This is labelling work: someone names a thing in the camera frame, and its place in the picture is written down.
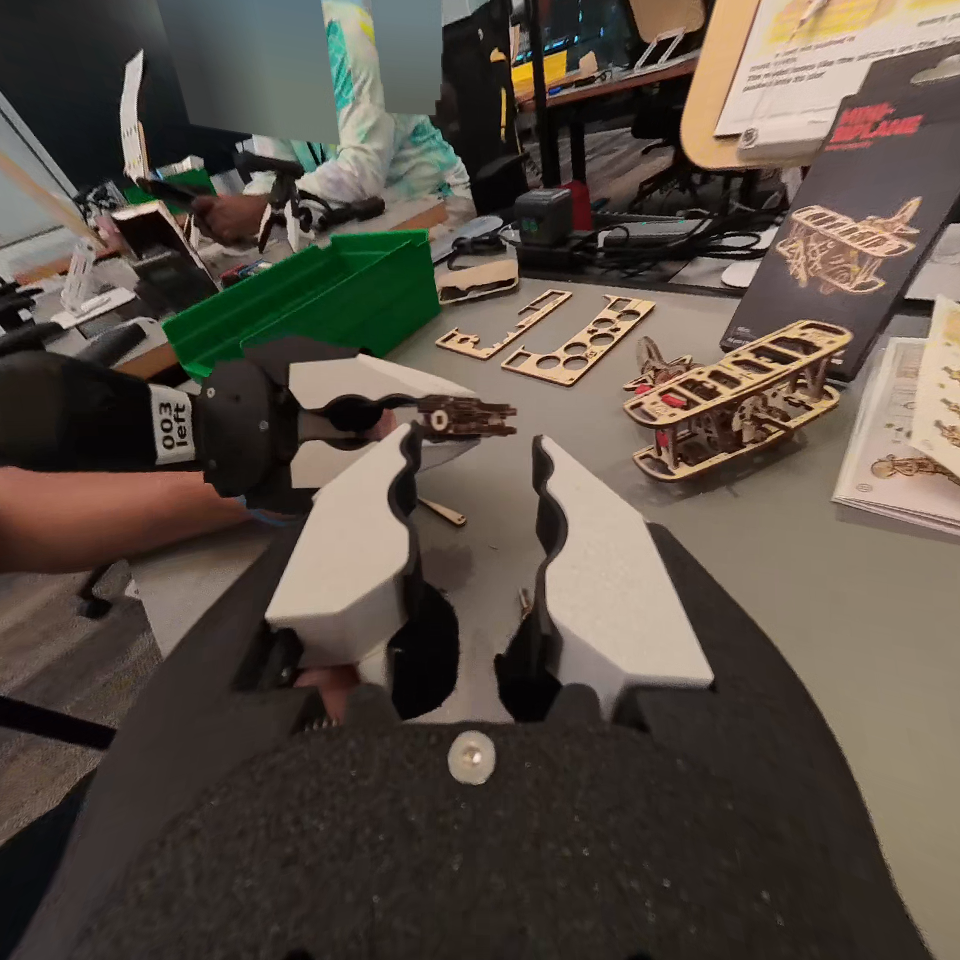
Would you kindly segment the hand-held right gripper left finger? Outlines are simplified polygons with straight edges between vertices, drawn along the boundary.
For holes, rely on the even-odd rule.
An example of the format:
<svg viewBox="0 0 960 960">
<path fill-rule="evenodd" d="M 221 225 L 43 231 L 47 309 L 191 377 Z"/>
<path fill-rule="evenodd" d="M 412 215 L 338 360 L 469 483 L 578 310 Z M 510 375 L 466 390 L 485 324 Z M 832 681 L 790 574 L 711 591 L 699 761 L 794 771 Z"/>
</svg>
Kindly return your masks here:
<svg viewBox="0 0 960 960">
<path fill-rule="evenodd" d="M 403 424 L 314 498 L 265 620 L 292 631 L 302 666 L 385 666 L 423 593 L 416 474 L 422 433 Z"/>
</svg>

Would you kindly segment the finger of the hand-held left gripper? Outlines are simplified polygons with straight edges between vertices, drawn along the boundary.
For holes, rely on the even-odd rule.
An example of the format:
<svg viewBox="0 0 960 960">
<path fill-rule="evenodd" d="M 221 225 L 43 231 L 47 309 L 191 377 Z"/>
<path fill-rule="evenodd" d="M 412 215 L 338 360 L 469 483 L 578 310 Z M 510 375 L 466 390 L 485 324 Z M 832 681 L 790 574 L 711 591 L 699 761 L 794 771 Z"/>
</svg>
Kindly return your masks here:
<svg viewBox="0 0 960 960">
<path fill-rule="evenodd" d="M 478 399 L 474 390 L 449 379 L 363 353 L 292 364 L 287 386 L 303 411 L 329 421 L 428 398 Z"/>
<path fill-rule="evenodd" d="M 291 487 L 318 490 L 366 454 L 376 450 L 380 444 L 380 440 L 371 440 L 355 449 L 341 449 L 325 439 L 306 441 L 299 447 L 290 463 Z M 437 469 L 474 450 L 480 444 L 480 438 L 422 439 L 418 471 L 423 473 Z"/>
</svg>

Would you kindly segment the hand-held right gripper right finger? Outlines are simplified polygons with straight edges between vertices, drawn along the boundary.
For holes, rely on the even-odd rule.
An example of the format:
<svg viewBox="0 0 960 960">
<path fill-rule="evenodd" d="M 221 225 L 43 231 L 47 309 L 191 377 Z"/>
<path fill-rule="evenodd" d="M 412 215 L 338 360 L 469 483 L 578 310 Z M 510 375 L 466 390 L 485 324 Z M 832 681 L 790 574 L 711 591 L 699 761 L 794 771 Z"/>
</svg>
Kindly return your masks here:
<svg viewBox="0 0 960 960">
<path fill-rule="evenodd" d="M 532 462 L 547 672 L 590 688 L 605 719 L 631 690 L 710 689 L 714 670 L 642 513 L 546 435 Z"/>
</svg>

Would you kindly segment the wooden radial engine model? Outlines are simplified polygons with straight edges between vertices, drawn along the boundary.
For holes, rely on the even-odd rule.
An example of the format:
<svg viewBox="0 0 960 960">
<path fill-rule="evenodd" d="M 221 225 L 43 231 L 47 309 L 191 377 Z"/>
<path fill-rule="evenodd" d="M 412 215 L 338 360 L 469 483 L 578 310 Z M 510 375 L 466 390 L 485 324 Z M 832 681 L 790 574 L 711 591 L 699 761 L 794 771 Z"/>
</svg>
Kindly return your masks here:
<svg viewBox="0 0 960 960">
<path fill-rule="evenodd" d="M 475 397 L 430 395 L 415 403 L 424 437 L 432 442 L 453 442 L 518 433 L 510 423 L 518 414 L 505 403 L 489 403 Z"/>
</svg>

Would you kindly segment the person's left forearm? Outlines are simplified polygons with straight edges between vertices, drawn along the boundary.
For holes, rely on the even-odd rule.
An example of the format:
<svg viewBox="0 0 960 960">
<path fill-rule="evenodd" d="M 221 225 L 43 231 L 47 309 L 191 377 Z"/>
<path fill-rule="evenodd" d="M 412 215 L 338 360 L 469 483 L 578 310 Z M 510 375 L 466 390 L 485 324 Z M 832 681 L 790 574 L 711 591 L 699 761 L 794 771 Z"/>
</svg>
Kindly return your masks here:
<svg viewBox="0 0 960 960">
<path fill-rule="evenodd" d="M 198 472 L 1 469 L 1 572 L 60 574 L 174 546 L 251 515 Z"/>
</svg>

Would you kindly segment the grey desk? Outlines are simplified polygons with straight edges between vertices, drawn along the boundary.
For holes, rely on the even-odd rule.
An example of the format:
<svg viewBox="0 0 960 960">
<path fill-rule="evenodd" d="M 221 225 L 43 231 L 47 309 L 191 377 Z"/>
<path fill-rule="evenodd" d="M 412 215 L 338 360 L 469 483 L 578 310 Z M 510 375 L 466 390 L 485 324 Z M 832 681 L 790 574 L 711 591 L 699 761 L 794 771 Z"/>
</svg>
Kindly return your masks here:
<svg viewBox="0 0 960 960">
<path fill-rule="evenodd" d="M 436 346 L 452 328 L 498 339 L 549 287 L 571 297 L 533 330 L 531 351 L 581 330 L 608 292 L 652 301 L 654 310 L 569 389 Z M 648 443 L 621 409 L 639 337 L 652 337 L 668 358 L 712 363 L 735 306 L 713 295 L 524 280 L 515 296 L 442 314 L 390 354 L 519 413 L 515 437 L 485 441 L 420 481 L 426 498 L 467 517 L 457 530 L 428 510 L 415 514 L 424 575 L 450 596 L 463 637 L 462 677 L 428 718 L 507 717 L 493 658 L 543 555 L 531 441 L 545 434 L 667 528 L 776 644 L 845 752 L 931 953 L 958 958 L 958 537 L 833 503 L 867 369 L 797 447 L 780 447 L 759 466 L 680 487 L 648 482 L 632 462 Z"/>
</svg>

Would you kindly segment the green plastic bin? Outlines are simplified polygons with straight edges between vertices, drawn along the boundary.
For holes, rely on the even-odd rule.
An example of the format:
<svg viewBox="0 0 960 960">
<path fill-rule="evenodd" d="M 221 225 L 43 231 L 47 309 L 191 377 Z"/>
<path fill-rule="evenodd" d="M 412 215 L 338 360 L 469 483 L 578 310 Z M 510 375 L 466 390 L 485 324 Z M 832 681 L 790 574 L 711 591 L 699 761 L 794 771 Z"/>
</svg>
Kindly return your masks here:
<svg viewBox="0 0 960 960">
<path fill-rule="evenodd" d="M 179 365 L 202 379 L 285 337 L 385 357 L 441 311 L 425 230 L 348 233 L 308 246 L 168 318 Z"/>
</svg>

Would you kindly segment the wooden part sheet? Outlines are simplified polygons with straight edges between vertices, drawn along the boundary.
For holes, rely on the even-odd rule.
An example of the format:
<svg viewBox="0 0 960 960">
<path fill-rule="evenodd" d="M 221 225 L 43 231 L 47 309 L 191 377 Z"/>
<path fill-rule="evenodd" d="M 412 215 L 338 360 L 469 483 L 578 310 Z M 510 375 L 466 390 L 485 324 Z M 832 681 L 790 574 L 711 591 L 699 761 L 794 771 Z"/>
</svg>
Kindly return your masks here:
<svg viewBox="0 0 960 960">
<path fill-rule="evenodd" d="M 478 335 L 453 328 L 438 338 L 436 347 L 485 362 L 518 341 L 522 334 L 549 317 L 571 298 L 571 291 L 548 289 L 525 304 L 518 311 L 515 324 L 500 341 L 491 345 L 483 346 L 479 343 Z"/>
<path fill-rule="evenodd" d="M 501 363 L 501 369 L 569 389 L 655 308 L 653 300 L 605 294 L 605 305 L 599 313 L 560 347 L 546 353 L 520 347 Z"/>
</svg>

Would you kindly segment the tan cardboard sheet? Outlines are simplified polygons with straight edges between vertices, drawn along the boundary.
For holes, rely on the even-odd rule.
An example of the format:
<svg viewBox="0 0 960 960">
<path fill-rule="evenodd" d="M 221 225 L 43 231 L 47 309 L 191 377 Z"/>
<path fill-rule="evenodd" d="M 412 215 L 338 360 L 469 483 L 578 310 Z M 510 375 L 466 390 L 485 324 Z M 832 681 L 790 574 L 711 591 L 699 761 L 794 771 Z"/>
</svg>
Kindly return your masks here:
<svg viewBox="0 0 960 960">
<path fill-rule="evenodd" d="M 487 259 L 436 276 L 438 303 L 451 306 L 515 290 L 520 283 L 519 264 L 514 258 Z"/>
</svg>

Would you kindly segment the wooden biplane model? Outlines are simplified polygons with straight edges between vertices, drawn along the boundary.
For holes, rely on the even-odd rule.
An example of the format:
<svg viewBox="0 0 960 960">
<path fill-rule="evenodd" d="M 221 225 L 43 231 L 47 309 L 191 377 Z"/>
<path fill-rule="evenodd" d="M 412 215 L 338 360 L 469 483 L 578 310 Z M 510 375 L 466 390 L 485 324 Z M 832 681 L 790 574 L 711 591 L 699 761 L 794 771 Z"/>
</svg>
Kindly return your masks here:
<svg viewBox="0 0 960 960">
<path fill-rule="evenodd" d="M 667 363 L 650 338 L 624 413 L 652 432 L 632 461 L 646 476 L 683 483 L 783 444 L 834 411 L 829 373 L 853 334 L 798 320 L 711 365 Z"/>
</svg>

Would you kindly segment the instruction booklet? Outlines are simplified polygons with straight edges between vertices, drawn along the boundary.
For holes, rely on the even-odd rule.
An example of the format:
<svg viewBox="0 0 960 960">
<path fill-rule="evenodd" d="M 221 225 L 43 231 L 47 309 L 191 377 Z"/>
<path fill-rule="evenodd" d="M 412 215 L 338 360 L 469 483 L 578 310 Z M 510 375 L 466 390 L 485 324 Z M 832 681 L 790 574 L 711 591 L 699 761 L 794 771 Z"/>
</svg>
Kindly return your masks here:
<svg viewBox="0 0 960 960">
<path fill-rule="evenodd" d="M 893 337 L 865 387 L 832 502 L 959 535 L 959 304 L 925 338 Z"/>
</svg>

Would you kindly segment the black metal bar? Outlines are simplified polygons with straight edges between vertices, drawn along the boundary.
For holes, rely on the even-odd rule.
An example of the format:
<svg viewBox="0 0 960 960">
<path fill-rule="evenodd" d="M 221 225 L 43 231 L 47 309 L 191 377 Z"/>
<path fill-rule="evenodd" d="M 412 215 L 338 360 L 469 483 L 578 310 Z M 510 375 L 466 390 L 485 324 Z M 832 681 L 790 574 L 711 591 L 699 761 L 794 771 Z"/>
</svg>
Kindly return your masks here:
<svg viewBox="0 0 960 960">
<path fill-rule="evenodd" d="M 108 750 L 116 736 L 112 726 L 54 709 L 1 696 L 1 728 L 95 751 Z"/>
</svg>

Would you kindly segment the yellow board with papers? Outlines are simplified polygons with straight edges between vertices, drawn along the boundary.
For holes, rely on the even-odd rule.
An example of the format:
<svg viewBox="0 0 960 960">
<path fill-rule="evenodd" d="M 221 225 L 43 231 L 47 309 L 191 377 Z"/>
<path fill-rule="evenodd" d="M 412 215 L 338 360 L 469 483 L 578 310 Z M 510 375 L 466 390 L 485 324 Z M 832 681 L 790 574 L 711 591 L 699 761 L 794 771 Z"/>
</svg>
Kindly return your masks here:
<svg viewBox="0 0 960 960">
<path fill-rule="evenodd" d="M 957 1 L 717 2 L 680 124 L 711 170 L 810 165 L 958 121 Z"/>
</svg>

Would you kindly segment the black cardboard box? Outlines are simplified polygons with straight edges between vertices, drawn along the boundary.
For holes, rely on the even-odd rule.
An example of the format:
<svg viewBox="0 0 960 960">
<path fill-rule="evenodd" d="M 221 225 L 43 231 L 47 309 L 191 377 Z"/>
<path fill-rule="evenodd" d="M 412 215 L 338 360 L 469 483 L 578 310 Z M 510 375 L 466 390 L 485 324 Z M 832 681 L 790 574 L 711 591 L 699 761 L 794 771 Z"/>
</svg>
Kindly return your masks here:
<svg viewBox="0 0 960 960">
<path fill-rule="evenodd" d="M 720 341 L 737 350 L 798 321 L 851 335 L 850 382 L 958 205 L 959 44 L 876 61 L 839 105 Z"/>
</svg>

